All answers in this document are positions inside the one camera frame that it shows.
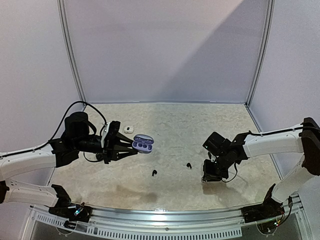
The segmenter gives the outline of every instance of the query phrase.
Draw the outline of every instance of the purple earbud case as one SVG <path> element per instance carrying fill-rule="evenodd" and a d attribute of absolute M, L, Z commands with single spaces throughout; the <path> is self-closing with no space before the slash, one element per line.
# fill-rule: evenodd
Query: purple earbud case
<path fill-rule="evenodd" d="M 155 142 L 152 137 L 144 134 L 137 134 L 134 136 L 133 140 L 132 147 L 138 150 L 139 153 L 149 154 L 152 152 L 152 144 Z"/>

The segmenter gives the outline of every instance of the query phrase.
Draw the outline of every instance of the table surface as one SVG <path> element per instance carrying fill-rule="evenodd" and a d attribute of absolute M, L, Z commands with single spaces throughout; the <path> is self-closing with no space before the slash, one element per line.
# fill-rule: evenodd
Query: table surface
<path fill-rule="evenodd" d="M 257 129 L 245 106 L 209 103 L 137 103 L 95 105 L 107 121 L 120 121 L 120 132 L 154 138 L 150 154 L 138 154 L 110 164 L 83 158 L 55 169 L 50 184 L 62 185 L 75 203 L 130 210 L 208 210 L 262 202 L 269 187 L 280 181 L 269 155 L 244 160 L 229 182 L 202 183 L 202 147 L 212 132 L 232 140 Z M 101 117 L 90 107 L 89 120 L 100 129 Z M 94 154 L 87 158 L 95 160 Z M 157 175 L 152 177 L 153 170 Z M 233 167 L 229 170 L 234 176 Z"/>

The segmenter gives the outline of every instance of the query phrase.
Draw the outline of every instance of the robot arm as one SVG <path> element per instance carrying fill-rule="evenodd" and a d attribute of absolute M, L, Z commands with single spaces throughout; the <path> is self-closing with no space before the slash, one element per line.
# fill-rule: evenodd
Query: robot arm
<path fill-rule="evenodd" d="M 276 217 L 284 213 L 283 202 L 305 182 L 320 175 L 320 128 L 308 117 L 302 124 L 272 132 L 240 133 L 233 141 L 212 133 L 203 144 L 213 155 L 203 166 L 203 182 L 218 182 L 229 177 L 228 169 L 242 160 L 276 153 L 303 153 L 296 166 L 267 192 L 262 204 L 244 207 L 246 222 Z"/>
<path fill-rule="evenodd" d="M 64 120 L 61 138 L 49 140 L 40 146 L 0 153 L 0 204 L 22 202 L 49 207 L 49 213 L 88 222 L 92 208 L 73 204 L 62 186 L 40 186 L 18 182 L 11 177 L 43 168 L 59 168 L 79 158 L 79 152 L 98 154 L 105 164 L 138 154 L 133 140 L 119 133 L 120 122 L 112 121 L 101 135 L 85 112 L 75 112 Z"/>

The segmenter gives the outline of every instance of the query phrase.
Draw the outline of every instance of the vent grille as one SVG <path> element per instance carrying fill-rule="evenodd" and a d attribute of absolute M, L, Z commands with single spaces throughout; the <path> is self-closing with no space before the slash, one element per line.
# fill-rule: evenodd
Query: vent grille
<path fill-rule="evenodd" d="M 52 226 L 64 228 L 64 220 L 37 212 L 36 220 Z M 138 233 L 117 231 L 103 227 L 88 226 L 86 232 L 75 232 L 110 240 L 223 240 L 242 237 L 241 227 L 197 233 Z"/>
<path fill-rule="evenodd" d="M 201 233 L 124 233 L 100 227 L 88 227 L 87 234 L 113 240 L 222 240 L 242 237 L 240 227 Z"/>

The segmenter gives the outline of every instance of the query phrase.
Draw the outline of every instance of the white wall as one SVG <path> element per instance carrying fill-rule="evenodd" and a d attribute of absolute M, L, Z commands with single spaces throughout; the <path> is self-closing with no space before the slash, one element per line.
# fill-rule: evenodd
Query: white wall
<path fill-rule="evenodd" d="M 57 1 L 0 0 L 0 5 L 0 152 L 7 152 L 47 141 L 79 96 Z M 16 179 L 46 184 L 51 171 Z M 20 238 L 27 211 L 28 204 L 0 205 L 0 239 Z"/>
<path fill-rule="evenodd" d="M 246 101 L 268 0 L 65 4 L 88 101 Z"/>
<path fill-rule="evenodd" d="M 301 123 L 313 117 L 320 124 L 320 2 L 275 1 L 262 72 L 250 107 L 264 131 Z M 278 154 L 283 175 L 298 154 Z M 320 178 L 300 191 L 314 239 L 320 236 Z"/>

